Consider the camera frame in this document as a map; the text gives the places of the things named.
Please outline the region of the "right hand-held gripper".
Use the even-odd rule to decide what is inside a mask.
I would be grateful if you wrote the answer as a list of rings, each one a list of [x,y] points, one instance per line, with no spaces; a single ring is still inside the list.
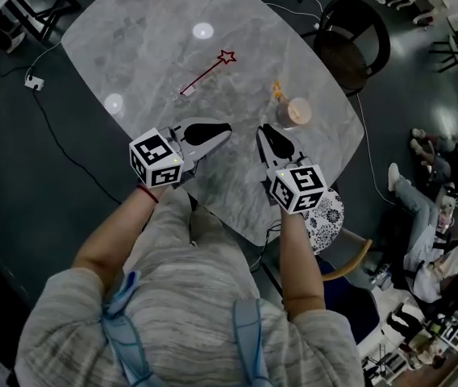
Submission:
[[[267,168],[265,190],[272,204],[287,214],[316,208],[327,192],[327,183],[318,164],[297,164],[306,157],[298,139],[264,123],[256,130],[256,144]]]

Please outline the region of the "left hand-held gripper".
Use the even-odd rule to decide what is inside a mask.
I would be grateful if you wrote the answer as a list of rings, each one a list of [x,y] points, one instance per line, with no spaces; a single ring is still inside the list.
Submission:
[[[180,185],[194,177],[198,161],[228,141],[231,125],[216,119],[185,119],[150,129],[129,143],[131,167],[149,189]]]

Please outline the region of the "white ceramic cup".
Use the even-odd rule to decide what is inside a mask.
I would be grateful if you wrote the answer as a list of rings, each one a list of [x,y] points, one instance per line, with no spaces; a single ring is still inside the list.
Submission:
[[[285,127],[297,127],[307,124],[312,117],[312,109],[304,98],[282,98],[277,108],[277,121]]]

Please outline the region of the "star-tipped wand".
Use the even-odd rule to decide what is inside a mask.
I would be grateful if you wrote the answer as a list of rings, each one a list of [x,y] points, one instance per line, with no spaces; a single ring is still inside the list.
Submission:
[[[195,85],[200,82],[204,77],[206,77],[209,73],[214,71],[217,67],[220,65],[228,65],[230,63],[236,62],[237,59],[235,58],[235,52],[234,51],[226,51],[226,50],[221,50],[220,54],[216,57],[216,61],[203,73],[201,73],[199,76],[197,76],[195,79],[193,79],[188,85],[191,85],[194,83]]]

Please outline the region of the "small orange object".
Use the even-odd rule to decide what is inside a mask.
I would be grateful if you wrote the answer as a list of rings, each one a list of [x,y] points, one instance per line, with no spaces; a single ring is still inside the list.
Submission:
[[[282,93],[281,84],[278,80],[275,80],[275,82],[272,85],[272,95],[279,104],[289,104],[289,99]]]

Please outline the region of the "person's left forearm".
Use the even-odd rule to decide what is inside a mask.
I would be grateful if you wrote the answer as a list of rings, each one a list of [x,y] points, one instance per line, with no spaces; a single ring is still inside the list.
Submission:
[[[93,272],[109,292],[165,190],[137,186],[81,245],[72,267]]]

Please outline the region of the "person's right forearm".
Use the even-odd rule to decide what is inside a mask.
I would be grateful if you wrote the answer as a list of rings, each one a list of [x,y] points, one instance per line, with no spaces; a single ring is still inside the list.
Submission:
[[[300,214],[281,210],[279,271],[289,321],[300,314],[324,310],[323,279]]]

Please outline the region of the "wooden chair with floral cushion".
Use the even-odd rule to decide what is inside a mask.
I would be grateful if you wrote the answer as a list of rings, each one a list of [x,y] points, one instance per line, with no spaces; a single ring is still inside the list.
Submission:
[[[338,269],[323,274],[323,281],[333,281],[355,270],[368,254],[373,242],[349,231],[344,224],[344,203],[336,190],[328,188],[316,208],[302,214],[310,239],[313,253],[319,256],[342,234],[345,238],[360,245],[356,253],[346,264]]]

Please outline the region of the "black wicker chair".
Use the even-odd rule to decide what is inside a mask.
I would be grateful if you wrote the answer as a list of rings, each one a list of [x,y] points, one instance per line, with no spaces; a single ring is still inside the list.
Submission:
[[[368,31],[374,34],[377,46],[371,61],[358,46],[358,39]],[[367,2],[333,0],[315,32],[314,51],[346,96],[351,97],[387,65],[391,45],[381,16]]]

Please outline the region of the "person's grey striped sweater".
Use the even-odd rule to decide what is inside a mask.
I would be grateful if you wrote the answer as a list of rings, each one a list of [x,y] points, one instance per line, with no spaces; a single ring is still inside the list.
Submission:
[[[258,300],[248,263],[215,216],[167,192],[126,264],[139,273],[125,313],[149,368],[173,387],[244,380],[232,307]],[[129,387],[101,325],[104,287],[85,268],[50,277],[19,341],[21,387]],[[275,387],[364,387],[348,320],[310,310],[295,318],[260,301],[263,356]]]

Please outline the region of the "dark blue chair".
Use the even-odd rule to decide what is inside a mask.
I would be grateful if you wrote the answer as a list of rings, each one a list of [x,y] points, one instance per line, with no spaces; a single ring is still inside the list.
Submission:
[[[326,308],[347,318],[357,344],[379,325],[377,304],[368,289],[353,285],[346,277],[324,281],[323,287]]]

